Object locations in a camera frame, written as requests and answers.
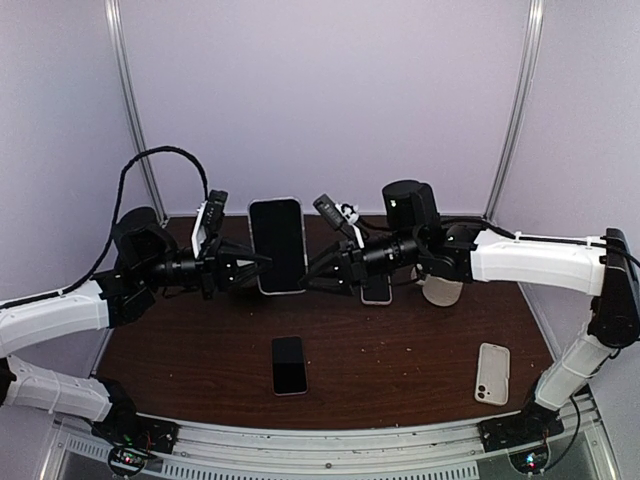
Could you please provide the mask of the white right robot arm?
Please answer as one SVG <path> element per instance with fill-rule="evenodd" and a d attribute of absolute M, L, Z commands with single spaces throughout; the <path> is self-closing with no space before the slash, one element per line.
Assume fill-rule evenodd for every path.
<path fill-rule="evenodd" d="M 559 409 L 617 352 L 639 339 L 638 261 L 622 231 L 601 237 L 562 238 L 511 233 L 484 219 L 442 218 L 431 186 L 399 180 L 382 190 L 387 225 L 364 240 L 362 223 L 327 195 L 314 202 L 345 240 L 309 264 L 301 285 L 349 295 L 378 275 L 413 267 L 425 280 L 454 283 L 506 281 L 565 288 L 591 296 L 591 318 L 563 356 L 544 371 L 522 412 L 513 419 L 519 440 L 545 431 Z"/>

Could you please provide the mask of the white phone case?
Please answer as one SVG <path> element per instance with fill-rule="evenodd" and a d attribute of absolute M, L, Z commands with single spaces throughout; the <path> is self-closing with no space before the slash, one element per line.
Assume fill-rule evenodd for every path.
<path fill-rule="evenodd" d="M 480 403 L 504 406 L 509 399 L 510 351 L 482 343 L 479 347 L 474 398 Z"/>

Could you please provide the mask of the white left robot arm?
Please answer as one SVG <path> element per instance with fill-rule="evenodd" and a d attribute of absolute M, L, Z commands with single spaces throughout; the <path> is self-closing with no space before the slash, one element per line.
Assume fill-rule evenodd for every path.
<path fill-rule="evenodd" d="M 103 423 L 123 444 L 137 442 L 144 424 L 116 381 L 78 378 L 37 367 L 17 351 L 72 333 L 115 329 L 137 321 L 158 290 L 194 289 L 209 299 L 267 271 L 270 258 L 223 237 L 223 215 L 200 210 L 192 244 L 178 246 L 150 207 L 126 213 L 111 229 L 118 256 L 110 270 L 81 286 L 25 298 L 1 307 L 1 403 L 64 413 Z"/>

